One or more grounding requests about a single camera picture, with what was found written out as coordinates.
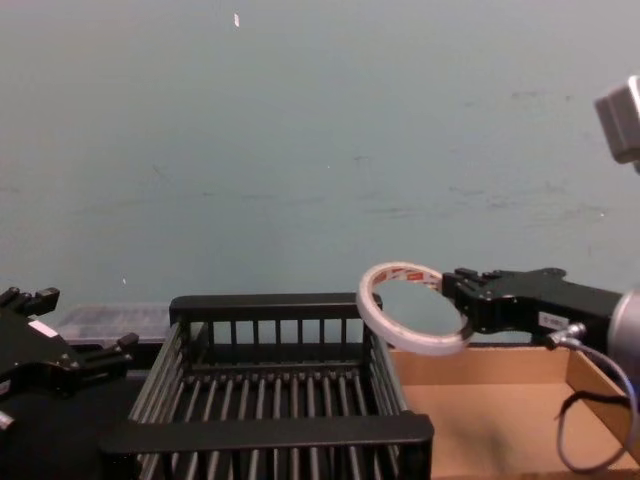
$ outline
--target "teal wall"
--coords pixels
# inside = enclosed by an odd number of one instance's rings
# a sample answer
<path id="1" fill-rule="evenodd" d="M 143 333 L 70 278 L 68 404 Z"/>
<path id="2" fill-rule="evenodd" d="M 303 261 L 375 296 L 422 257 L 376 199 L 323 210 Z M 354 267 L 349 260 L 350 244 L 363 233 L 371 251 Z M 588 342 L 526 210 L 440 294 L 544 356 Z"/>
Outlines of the teal wall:
<path id="1" fill-rule="evenodd" d="M 640 71 L 639 16 L 631 0 L 2 2 L 0 286 L 58 286 L 58 316 L 354 289 L 394 259 L 627 289 L 640 179 L 592 103 Z M 394 295 L 414 326 L 453 328 L 438 299 Z"/>

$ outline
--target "black basket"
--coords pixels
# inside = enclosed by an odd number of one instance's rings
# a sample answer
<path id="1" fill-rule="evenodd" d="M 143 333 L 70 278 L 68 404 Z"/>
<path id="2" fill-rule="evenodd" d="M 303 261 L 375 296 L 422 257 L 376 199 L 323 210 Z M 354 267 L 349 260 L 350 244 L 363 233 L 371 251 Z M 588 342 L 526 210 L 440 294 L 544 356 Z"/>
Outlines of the black basket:
<path id="1" fill-rule="evenodd" d="M 432 437 L 354 294 L 191 296 L 101 450 L 109 479 L 424 480 Z"/>

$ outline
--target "gray cable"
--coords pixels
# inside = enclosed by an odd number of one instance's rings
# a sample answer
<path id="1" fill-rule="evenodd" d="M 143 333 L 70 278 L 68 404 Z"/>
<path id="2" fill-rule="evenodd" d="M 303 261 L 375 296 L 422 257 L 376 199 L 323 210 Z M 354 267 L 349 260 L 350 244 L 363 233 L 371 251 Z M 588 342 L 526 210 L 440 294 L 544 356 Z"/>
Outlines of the gray cable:
<path id="1" fill-rule="evenodd" d="M 598 473 L 601 470 L 606 470 L 615 462 L 620 460 L 620 458 L 622 458 L 622 456 L 625 453 L 631 450 L 631 448 L 633 447 L 633 444 L 635 443 L 636 434 L 638 431 L 638 399 L 636 396 L 636 392 L 633 389 L 633 385 L 631 384 L 629 377 L 627 376 L 626 373 L 624 373 L 624 370 L 622 370 L 622 368 L 616 362 L 611 360 L 606 355 L 603 355 L 602 353 L 592 348 L 589 348 L 576 340 L 563 340 L 559 342 L 558 345 L 568 348 L 569 350 L 582 352 L 585 355 L 587 355 L 589 358 L 594 360 L 597 359 L 600 363 L 610 367 L 612 370 L 616 372 L 616 375 L 622 381 L 627 397 L 629 398 L 629 404 L 630 404 L 630 410 L 631 410 L 631 425 L 629 426 L 629 432 L 627 433 L 627 437 L 622 443 L 622 446 L 618 450 L 616 450 L 616 452 L 613 453 L 613 455 L 611 455 L 606 460 L 592 467 L 578 467 L 567 457 L 564 451 L 564 445 L 562 442 L 564 438 L 564 424 L 565 424 L 566 412 L 563 412 L 560 414 L 559 423 L 558 423 L 558 435 L 556 438 L 556 446 L 558 449 L 558 455 L 560 456 L 562 463 L 564 463 L 569 470 L 575 473 L 581 473 L 581 474 L 587 474 L 587 475 Z"/>

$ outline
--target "tape roll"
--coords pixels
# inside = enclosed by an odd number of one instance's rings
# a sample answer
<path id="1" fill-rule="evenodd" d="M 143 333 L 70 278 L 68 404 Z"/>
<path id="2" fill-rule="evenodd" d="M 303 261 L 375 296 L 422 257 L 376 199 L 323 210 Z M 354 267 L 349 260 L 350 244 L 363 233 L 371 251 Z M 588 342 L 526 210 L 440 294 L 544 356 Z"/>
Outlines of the tape roll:
<path id="1" fill-rule="evenodd" d="M 451 355 L 466 348 L 473 329 L 464 316 L 460 330 L 438 336 L 410 330 L 384 313 L 373 294 L 378 285 L 392 280 L 422 284 L 436 292 L 442 291 L 442 274 L 422 265 L 389 262 L 370 268 L 360 281 L 357 304 L 360 316 L 374 333 L 401 350 L 421 355 Z"/>

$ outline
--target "brown cardboard box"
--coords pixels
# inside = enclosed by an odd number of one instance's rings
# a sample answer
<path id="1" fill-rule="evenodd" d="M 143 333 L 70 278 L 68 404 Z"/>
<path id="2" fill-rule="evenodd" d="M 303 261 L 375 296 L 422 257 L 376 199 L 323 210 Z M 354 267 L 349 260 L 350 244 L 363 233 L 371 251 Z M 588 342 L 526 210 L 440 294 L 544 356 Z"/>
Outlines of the brown cardboard box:
<path id="1" fill-rule="evenodd" d="M 394 351 L 409 406 L 435 427 L 433 479 L 640 478 L 640 443 L 609 471 L 570 472 L 556 452 L 557 415 L 574 390 L 620 390 L 584 355 L 543 348 L 469 348 L 448 357 Z M 567 416 L 566 451 L 591 466 L 620 445 L 629 412 L 583 402 Z"/>

